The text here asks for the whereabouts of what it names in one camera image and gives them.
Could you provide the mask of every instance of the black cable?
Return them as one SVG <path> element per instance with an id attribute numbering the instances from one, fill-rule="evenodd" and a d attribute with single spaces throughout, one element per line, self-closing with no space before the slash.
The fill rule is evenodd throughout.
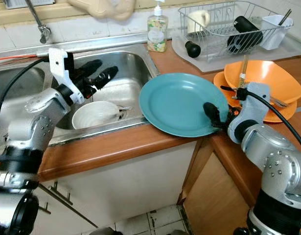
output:
<path id="1" fill-rule="evenodd" d="M 7 87 L 4 89 L 3 93 L 0 96 L 0 112 L 1 112 L 1 107 L 2 107 L 2 103 L 8 93 L 8 91 L 10 90 L 10 88 L 12 87 L 12 85 L 25 73 L 27 72 L 29 69 L 31 69 L 32 67 L 34 67 L 35 65 L 41 63 L 41 62 L 48 62 L 49 59 L 48 58 L 43 58 L 43 59 L 39 59 L 36 60 L 35 62 L 33 62 L 32 64 L 28 65 L 27 67 L 25 67 L 24 69 L 22 69 L 7 85 Z"/>
<path id="2" fill-rule="evenodd" d="M 284 124 L 286 125 L 286 127 L 293 133 L 293 135 L 295 136 L 295 138 L 298 140 L 298 142 L 301 144 L 301 136 L 298 134 L 298 132 L 292 127 L 292 125 L 285 119 L 285 117 L 282 116 L 282 114 L 280 114 L 280 112 L 278 110 L 275 109 L 275 107 L 273 107 L 268 101 L 266 101 L 265 99 L 261 98 L 260 96 L 256 95 L 255 93 L 252 93 L 250 91 L 247 91 L 247 94 L 252 96 L 253 98 L 256 98 L 257 100 L 259 100 L 261 103 L 263 103 L 264 105 L 268 106 L 269 109 L 271 109 L 273 111 L 273 113 L 275 113 L 277 115 L 277 117 L 279 119 L 281 119 L 282 122 L 284 122 Z"/>

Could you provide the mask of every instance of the wooden countertop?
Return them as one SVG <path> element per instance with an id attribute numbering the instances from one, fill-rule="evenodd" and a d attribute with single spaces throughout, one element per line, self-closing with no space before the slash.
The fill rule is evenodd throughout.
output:
<path id="1" fill-rule="evenodd" d="M 174 52 L 171 42 L 168 42 L 166 52 L 149 52 L 149 54 L 162 74 L 185 72 L 212 81 L 217 73 L 203 73 L 180 58 Z M 301 56 L 279 60 L 276 63 L 301 84 Z M 301 106 L 301 99 L 298 101 L 298 106 Z M 301 112 L 296 113 L 290 122 L 301 134 Z M 272 126 L 299 148 L 297 141 L 283 124 Z M 136 126 L 65 145 L 49 147 L 43 157 L 39 175 L 41 181 L 56 179 L 194 140 L 196 139 L 166 134 L 149 124 Z M 224 133 L 211 135 L 210 140 L 220 161 L 232 176 L 246 202 L 250 206 L 253 205 L 260 189 L 261 172 L 246 158 L 240 146 L 229 140 Z"/>

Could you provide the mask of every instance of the faucet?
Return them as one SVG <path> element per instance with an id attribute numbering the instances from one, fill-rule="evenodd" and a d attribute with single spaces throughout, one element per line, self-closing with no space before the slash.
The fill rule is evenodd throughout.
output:
<path id="1" fill-rule="evenodd" d="M 38 29 L 41 32 L 41 39 L 39 40 L 42 44 L 45 44 L 47 40 L 49 39 L 51 35 L 51 30 L 50 28 L 47 27 L 47 25 L 43 24 L 40 19 L 38 18 L 35 8 L 31 2 L 31 0 L 25 0 L 29 10 L 31 11 L 33 17 L 35 18 L 37 24 L 38 24 Z"/>

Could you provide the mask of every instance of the white mug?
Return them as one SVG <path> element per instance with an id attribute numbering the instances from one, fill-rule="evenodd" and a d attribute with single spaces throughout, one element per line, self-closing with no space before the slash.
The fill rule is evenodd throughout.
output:
<path id="1" fill-rule="evenodd" d="M 207 25 L 210 23 L 210 14 L 206 10 L 194 11 L 189 13 L 188 16 L 187 33 L 203 31 L 199 24 L 201 24 L 203 27 L 207 27 Z"/>

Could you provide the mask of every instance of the cabinet handle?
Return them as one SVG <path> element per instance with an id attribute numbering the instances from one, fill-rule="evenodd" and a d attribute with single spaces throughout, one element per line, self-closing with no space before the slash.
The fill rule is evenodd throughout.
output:
<path id="1" fill-rule="evenodd" d="M 38 209 L 40 209 L 41 211 L 47 213 L 47 214 L 51 214 L 50 211 L 48 211 L 48 202 L 45 203 L 44 207 L 38 207 Z"/>
<path id="2" fill-rule="evenodd" d="M 70 193 L 68 193 L 67 197 L 65 197 L 64 195 L 62 195 L 58 190 L 58 181 L 55 181 L 53 186 L 49 186 L 48 187 L 49 190 L 51 190 L 52 192 L 54 192 L 56 195 L 58 195 L 59 197 L 61 197 L 63 200 L 65 200 L 67 203 L 69 203 L 71 206 L 73 205 L 73 203 L 70 201 Z"/>
<path id="3" fill-rule="evenodd" d="M 52 192 L 51 190 L 47 189 L 44 185 L 39 184 L 38 187 L 48 193 L 51 197 L 59 201 L 61 204 L 63 204 L 65 207 L 69 208 L 71 211 L 73 211 L 75 214 L 77 214 L 79 217 L 85 219 L 87 222 L 89 222 L 91 225 L 93 225 L 95 228 L 98 228 L 97 225 L 95 225 L 93 222 L 91 222 L 89 219 L 87 219 L 84 215 L 82 215 L 80 212 L 78 212 L 76 209 L 74 209 L 72 206 L 70 206 L 65 200 L 63 200 L 61 197 L 59 197 L 57 194 Z"/>

